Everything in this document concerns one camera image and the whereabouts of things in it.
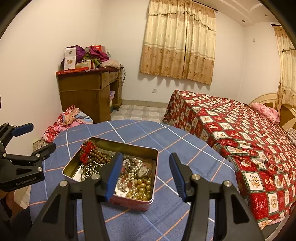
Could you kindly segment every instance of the curtain rod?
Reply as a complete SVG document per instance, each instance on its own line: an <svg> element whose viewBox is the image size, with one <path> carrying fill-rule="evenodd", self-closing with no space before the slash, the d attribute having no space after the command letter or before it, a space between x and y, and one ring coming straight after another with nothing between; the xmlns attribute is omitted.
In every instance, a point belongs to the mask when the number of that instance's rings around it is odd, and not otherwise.
<svg viewBox="0 0 296 241"><path fill-rule="evenodd" d="M215 8L213 8L213 7L210 7L210 6L208 6L208 5L205 5L205 4L203 4L203 3L200 3L200 2L198 2L198 1L194 1L194 0L193 0L193 2L197 2L197 3L201 4L201 5L204 5L204 6L206 6L206 7L209 7L209 8L211 8L211 9L214 9L216 12L218 11L217 9L215 9Z"/></svg>

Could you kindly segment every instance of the metal screw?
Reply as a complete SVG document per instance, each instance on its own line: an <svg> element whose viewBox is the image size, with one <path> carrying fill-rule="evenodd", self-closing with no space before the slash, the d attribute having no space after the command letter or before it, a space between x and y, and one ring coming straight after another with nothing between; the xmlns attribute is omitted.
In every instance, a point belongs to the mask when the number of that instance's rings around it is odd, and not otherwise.
<svg viewBox="0 0 296 241"><path fill-rule="evenodd" d="M232 186L232 183L231 181L224 181L223 184L226 186L226 187L231 187Z"/></svg>
<svg viewBox="0 0 296 241"><path fill-rule="evenodd" d="M68 185L68 182L67 182L66 180L63 180L63 181L61 181L61 182L59 183L59 185L60 185L61 187L65 187L65 186Z"/></svg>
<svg viewBox="0 0 296 241"><path fill-rule="evenodd" d="M93 174L93 175L91 176L91 179L92 179L92 180L99 180L99 178L100 178L100 175L99 175L99 174Z"/></svg>
<svg viewBox="0 0 296 241"><path fill-rule="evenodd" d="M200 175L198 174L193 174L191 177L193 180L196 180L196 181L200 179Z"/></svg>

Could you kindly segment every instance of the floral curtain pattern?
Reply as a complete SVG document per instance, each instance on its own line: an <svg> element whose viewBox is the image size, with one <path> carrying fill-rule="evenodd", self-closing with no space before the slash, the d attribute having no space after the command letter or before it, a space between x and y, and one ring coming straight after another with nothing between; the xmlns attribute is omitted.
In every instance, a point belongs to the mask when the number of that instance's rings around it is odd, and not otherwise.
<svg viewBox="0 0 296 241"><path fill-rule="evenodd" d="M216 18L190 0L151 0L140 72L212 83Z"/></svg>
<svg viewBox="0 0 296 241"><path fill-rule="evenodd" d="M296 107L296 50L283 27L274 26L274 31L281 63L281 79L275 104L279 111L283 104Z"/></svg>

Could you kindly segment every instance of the pink pillow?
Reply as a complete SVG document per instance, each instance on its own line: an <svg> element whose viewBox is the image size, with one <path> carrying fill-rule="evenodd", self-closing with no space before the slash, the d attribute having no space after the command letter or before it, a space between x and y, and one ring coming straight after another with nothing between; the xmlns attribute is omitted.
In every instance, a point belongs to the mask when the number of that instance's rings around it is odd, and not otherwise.
<svg viewBox="0 0 296 241"><path fill-rule="evenodd" d="M278 125L281 121L280 114L273 108L265 106L261 103L252 103L251 107L257 112L264 115L271 123Z"/></svg>

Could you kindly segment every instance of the pink tin box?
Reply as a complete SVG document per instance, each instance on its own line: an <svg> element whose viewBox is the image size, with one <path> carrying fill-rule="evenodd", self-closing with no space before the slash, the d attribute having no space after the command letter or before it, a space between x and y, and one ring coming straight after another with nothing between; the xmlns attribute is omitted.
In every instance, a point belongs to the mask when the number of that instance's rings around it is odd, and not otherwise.
<svg viewBox="0 0 296 241"><path fill-rule="evenodd" d="M117 187L114 190L114 195L110 199L110 202L115 205L121 205L124 207L137 209L141 211L147 211L153 200L154 200L154 191L155 191L155 181L156 181L156 170L158 162L158 150L135 146L115 141L109 141L105 139L100 139L96 137L91 137L88 140L95 142L95 145L100 151L107 151L109 153L115 154L115 152L121 152L124 156L136 157L140 159L145 166L151 169L151 186L152 186L152 197L149 201L134 200L129 199L126 196L127 189L119 190ZM66 179L70 182L81 182L81 174L83 172L83 164L80 161L79 149L73 158L68 162L68 164L63 169L62 173Z"/></svg>

